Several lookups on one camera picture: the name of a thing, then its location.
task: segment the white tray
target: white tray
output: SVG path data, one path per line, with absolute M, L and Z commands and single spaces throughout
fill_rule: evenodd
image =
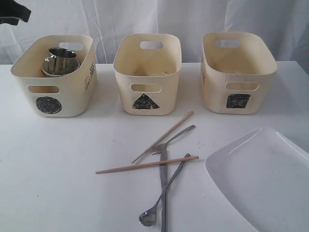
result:
M 309 231 L 309 154 L 280 133 L 250 132 L 210 155 L 205 166 L 258 231 Z

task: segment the white backdrop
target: white backdrop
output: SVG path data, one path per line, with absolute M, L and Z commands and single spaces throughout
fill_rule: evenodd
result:
M 183 62 L 200 62 L 202 36 L 246 31 L 260 36 L 276 60 L 296 60 L 309 73 L 309 0 L 16 0 L 32 10 L 28 23 L 0 25 L 0 64 L 12 64 L 38 38 L 85 34 L 98 63 L 113 63 L 132 33 L 169 33 Z

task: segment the metal cup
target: metal cup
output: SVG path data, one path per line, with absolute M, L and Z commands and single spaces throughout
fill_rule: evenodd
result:
M 45 58 L 45 62 L 48 63 L 47 69 L 45 70 L 47 73 L 52 75 L 67 75 L 76 70 L 78 60 L 75 52 L 61 47 L 52 47 L 48 51 L 51 56 Z

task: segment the storage bin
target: storage bin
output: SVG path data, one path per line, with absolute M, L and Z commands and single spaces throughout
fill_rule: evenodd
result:
M 61 77 L 47 77 L 42 72 L 48 49 L 60 43 L 80 43 L 74 50 L 80 67 Z M 92 38 L 85 35 L 50 35 L 38 39 L 15 62 L 11 73 L 17 78 L 35 113 L 45 117 L 70 117 L 83 112 L 94 90 L 97 73 Z
M 213 112 L 256 112 L 277 69 L 274 57 L 257 35 L 212 32 L 203 37 L 203 100 Z
M 142 48 L 161 42 L 161 48 Z M 166 115 L 175 108 L 182 55 L 180 41 L 168 34 L 132 34 L 114 60 L 123 109 L 133 115 Z

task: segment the white table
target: white table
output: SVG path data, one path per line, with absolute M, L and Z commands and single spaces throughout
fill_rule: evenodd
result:
M 248 116 L 215 114 L 202 103 L 200 64 L 183 64 L 176 109 L 167 116 L 132 116 L 121 107 L 112 65 L 97 65 L 88 109 L 73 118 L 36 116 L 10 73 L 0 65 L 0 231 L 145 232 L 138 216 L 160 194 L 159 168 L 96 175 L 130 162 L 189 111 L 197 128 L 169 147 L 187 163 L 169 191 L 170 232 L 253 232 L 205 170 L 205 158 L 259 127 L 273 127 L 309 152 L 309 77 L 296 62 L 278 62 L 260 110 Z M 143 162 L 157 161 L 147 156 Z M 169 174 L 178 163 L 169 166 Z

